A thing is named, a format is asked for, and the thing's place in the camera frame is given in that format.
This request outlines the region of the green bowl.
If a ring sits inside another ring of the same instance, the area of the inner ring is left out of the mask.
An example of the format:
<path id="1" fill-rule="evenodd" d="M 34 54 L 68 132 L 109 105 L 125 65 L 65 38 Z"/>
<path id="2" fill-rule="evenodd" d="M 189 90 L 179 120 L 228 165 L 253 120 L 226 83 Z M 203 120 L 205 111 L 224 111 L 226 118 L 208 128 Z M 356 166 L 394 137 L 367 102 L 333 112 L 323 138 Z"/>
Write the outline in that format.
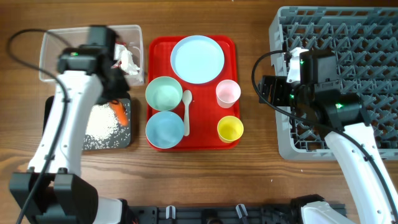
<path id="1" fill-rule="evenodd" d="M 181 84 L 172 77 L 155 78 L 146 88 L 146 102 L 157 111 L 173 110 L 180 104 L 182 95 Z"/>

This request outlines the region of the light blue bowl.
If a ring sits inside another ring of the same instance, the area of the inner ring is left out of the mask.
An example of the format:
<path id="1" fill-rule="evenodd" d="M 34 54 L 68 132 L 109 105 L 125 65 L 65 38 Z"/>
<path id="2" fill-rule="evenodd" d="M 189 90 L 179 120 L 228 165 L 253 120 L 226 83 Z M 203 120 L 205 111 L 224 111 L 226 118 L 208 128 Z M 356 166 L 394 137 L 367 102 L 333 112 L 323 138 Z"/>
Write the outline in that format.
<path id="1" fill-rule="evenodd" d="M 170 149 L 184 137 L 184 124 L 179 115 L 161 111 L 150 117 L 146 124 L 147 140 L 159 149 Z"/>

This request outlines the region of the red snack wrapper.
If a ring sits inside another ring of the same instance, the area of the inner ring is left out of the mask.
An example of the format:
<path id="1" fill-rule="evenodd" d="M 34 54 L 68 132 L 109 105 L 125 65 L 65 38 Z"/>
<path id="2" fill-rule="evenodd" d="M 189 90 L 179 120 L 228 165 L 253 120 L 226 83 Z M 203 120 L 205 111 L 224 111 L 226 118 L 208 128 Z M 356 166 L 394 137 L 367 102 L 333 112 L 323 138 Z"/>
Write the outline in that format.
<path id="1" fill-rule="evenodd" d="M 115 43 L 115 47 L 114 47 L 114 65 L 112 66 L 113 68 L 120 67 L 122 53 L 125 50 L 127 50 L 126 46 L 127 46 L 127 44 L 125 42 L 116 42 Z"/>

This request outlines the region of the white napkin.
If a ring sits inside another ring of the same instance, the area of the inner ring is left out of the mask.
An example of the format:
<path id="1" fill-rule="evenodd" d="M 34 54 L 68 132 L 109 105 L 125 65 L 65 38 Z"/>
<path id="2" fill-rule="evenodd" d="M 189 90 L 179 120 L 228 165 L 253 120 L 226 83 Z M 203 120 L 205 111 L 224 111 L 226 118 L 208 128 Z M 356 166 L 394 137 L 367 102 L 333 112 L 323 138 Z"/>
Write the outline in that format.
<path id="1" fill-rule="evenodd" d="M 134 63 L 132 53 L 127 49 L 122 53 L 120 68 L 128 75 L 138 75 L 140 68 Z"/>

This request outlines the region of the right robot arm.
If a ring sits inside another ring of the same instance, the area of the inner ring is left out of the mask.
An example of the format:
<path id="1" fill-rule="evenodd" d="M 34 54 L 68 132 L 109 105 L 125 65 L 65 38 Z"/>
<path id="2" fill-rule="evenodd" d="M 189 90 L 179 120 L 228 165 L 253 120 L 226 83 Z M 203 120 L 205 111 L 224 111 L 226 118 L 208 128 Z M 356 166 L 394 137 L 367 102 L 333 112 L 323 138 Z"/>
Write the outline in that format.
<path id="1" fill-rule="evenodd" d="M 296 48 L 278 50 L 298 80 L 266 76 L 254 85 L 273 110 L 318 128 L 338 161 L 362 222 L 397 223 L 397 190 L 380 157 L 361 98 L 341 93 L 334 53 Z"/>

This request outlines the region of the orange carrot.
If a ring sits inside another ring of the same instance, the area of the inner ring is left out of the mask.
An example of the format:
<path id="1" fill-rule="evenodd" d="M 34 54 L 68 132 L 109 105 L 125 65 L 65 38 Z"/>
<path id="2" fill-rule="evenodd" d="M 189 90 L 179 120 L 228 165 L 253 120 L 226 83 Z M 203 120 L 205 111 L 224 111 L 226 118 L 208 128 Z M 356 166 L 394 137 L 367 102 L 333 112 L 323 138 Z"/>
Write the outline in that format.
<path id="1" fill-rule="evenodd" d="M 114 113 L 119 121 L 119 124 L 121 126 L 127 126 L 129 121 L 128 121 L 128 118 L 126 115 L 126 110 L 124 108 L 124 105 L 120 101 L 114 100 L 114 101 L 109 102 L 109 106 L 114 111 Z"/>

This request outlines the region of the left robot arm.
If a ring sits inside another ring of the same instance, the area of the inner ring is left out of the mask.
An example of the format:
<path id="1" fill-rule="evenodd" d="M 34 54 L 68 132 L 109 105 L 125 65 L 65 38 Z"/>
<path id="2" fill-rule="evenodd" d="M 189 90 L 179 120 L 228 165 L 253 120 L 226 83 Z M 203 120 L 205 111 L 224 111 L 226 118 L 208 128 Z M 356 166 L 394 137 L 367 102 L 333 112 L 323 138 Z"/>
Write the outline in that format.
<path id="1" fill-rule="evenodd" d="M 59 55 L 56 90 L 42 140 L 25 172 L 13 173 L 9 190 L 31 223 L 136 223 L 124 199 L 100 197 L 81 178 L 81 149 L 94 105 L 115 103 L 129 91 L 114 66 L 117 33 L 89 28 L 85 44 Z"/>

